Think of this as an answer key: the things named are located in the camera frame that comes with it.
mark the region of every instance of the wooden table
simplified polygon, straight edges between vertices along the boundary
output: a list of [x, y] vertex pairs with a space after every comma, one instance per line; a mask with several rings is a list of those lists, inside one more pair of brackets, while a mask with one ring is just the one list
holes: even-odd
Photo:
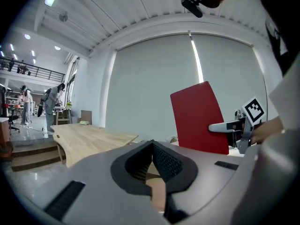
[[54, 140], [65, 151], [67, 167], [87, 156], [125, 146], [138, 137], [134, 134], [112, 133], [105, 128], [79, 123], [54, 125], [51, 128], [54, 130]]

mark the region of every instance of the chair backrest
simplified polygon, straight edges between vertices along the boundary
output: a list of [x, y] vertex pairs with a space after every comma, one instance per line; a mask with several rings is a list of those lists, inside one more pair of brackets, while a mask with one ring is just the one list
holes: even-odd
[[229, 154], [226, 134], [212, 133], [208, 126], [224, 122], [208, 82], [171, 94], [179, 146], [199, 151]]

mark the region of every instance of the floor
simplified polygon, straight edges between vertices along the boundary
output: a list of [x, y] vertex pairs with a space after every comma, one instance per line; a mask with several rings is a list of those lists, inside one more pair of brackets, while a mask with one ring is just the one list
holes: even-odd
[[[46, 142], [53, 139], [52, 136], [48, 136], [47, 134], [45, 116], [39, 118], [32, 116], [31, 121], [32, 123], [28, 126], [21, 126], [21, 120], [14, 121], [13, 126], [19, 128], [20, 133], [11, 130], [13, 147], [16, 148], [32, 143], [42, 143], [43, 141]], [[67, 170], [66, 165], [61, 162], [20, 172], [13, 172], [10, 168], [10, 162], [2, 163], [1, 167], [13, 189], [29, 199], [33, 197], [35, 191], [45, 182], [49, 181], [56, 174]]]

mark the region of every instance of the step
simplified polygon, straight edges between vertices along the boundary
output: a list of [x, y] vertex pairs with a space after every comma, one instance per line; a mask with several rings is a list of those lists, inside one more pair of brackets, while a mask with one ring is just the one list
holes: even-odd
[[14, 147], [13, 157], [24, 157], [51, 151], [57, 151], [57, 143], [55, 141]]
[[[66, 159], [66, 155], [63, 150], [61, 150], [61, 155], [63, 159]], [[44, 152], [40, 154], [16, 157], [11, 163], [11, 168], [13, 172], [28, 170], [36, 167], [41, 167], [51, 163], [56, 163], [60, 161], [60, 156], [58, 151]]]

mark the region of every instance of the man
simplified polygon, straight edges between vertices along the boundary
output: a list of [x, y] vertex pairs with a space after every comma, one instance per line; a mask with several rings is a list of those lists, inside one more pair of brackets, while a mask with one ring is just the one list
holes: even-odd
[[13, 68], [14, 64], [15, 64], [15, 61], [14, 61], [14, 58], [12, 58], [11, 61], [9, 62], [9, 69], [8, 69], [9, 72], [11, 72], [11, 69]]
[[[209, 7], [218, 7], [223, 0], [199, 0]], [[261, 0], [267, 12], [266, 28], [272, 50], [285, 75], [300, 51], [298, 23], [292, 19], [297, 14], [298, 0]], [[252, 143], [262, 143], [267, 137], [280, 133], [283, 126], [279, 117], [263, 123], [252, 134]]]
[[50, 127], [54, 124], [53, 108], [55, 106], [56, 97], [57, 97], [58, 93], [64, 89], [65, 89], [65, 84], [61, 83], [59, 86], [52, 88], [49, 95], [46, 98], [45, 112], [46, 112], [48, 135], [53, 135], [53, 133], [54, 133], [53, 129]]

